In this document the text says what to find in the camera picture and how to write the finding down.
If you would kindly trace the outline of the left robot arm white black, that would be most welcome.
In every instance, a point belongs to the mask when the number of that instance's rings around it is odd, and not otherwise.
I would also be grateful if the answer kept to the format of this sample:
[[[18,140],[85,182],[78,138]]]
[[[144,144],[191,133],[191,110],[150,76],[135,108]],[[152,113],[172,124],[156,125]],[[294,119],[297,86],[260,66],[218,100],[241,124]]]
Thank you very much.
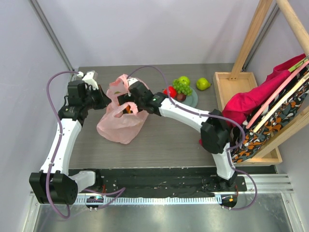
[[[101,110],[111,103],[96,81],[75,80],[68,84],[65,103],[57,115],[60,123],[47,159],[37,173],[31,173],[29,183],[41,204],[72,205],[79,192],[88,188],[97,193],[103,180],[99,170],[84,169],[69,175],[69,162],[75,141],[89,110]]]

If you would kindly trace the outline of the pink plastic bag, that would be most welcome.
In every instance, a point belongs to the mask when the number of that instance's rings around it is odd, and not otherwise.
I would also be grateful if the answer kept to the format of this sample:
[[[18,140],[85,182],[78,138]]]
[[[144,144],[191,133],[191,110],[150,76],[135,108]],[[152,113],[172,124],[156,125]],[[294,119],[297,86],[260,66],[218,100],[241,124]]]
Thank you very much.
[[[99,135],[105,139],[129,144],[140,132],[149,113],[145,110],[137,114],[124,114],[126,105],[119,105],[117,97],[128,93],[127,75],[119,76],[109,84],[106,95],[112,100],[107,106],[106,113],[97,124]]]

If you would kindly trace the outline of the orange fruit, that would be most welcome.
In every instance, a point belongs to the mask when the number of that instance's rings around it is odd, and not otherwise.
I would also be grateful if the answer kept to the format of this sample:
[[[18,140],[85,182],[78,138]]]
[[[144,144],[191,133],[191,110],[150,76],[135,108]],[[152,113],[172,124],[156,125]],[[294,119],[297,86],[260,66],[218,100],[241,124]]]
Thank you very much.
[[[124,114],[132,114],[133,111],[132,111],[132,109],[131,109],[131,106],[128,105],[128,106],[123,110],[123,113],[124,113]]]

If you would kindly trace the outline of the green pear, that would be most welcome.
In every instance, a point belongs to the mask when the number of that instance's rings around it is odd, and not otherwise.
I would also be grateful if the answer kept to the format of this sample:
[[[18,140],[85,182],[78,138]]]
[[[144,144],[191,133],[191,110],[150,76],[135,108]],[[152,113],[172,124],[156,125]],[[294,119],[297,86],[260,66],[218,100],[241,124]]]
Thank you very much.
[[[204,91],[211,87],[211,83],[206,78],[199,78],[196,81],[196,87],[200,91]]]

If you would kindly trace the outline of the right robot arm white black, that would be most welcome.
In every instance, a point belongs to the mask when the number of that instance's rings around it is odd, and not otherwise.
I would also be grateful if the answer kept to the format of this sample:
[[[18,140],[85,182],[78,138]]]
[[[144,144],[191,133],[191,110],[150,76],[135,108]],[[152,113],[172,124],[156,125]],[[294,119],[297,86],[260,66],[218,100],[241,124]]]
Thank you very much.
[[[212,154],[215,161],[218,185],[224,191],[231,190],[236,184],[237,173],[232,164],[230,131],[221,112],[202,111],[171,100],[165,93],[153,94],[145,84],[135,78],[129,79],[128,93],[117,97],[120,105],[132,102],[136,109],[131,112],[147,111],[150,114],[175,119],[197,130],[201,136],[202,147]]]

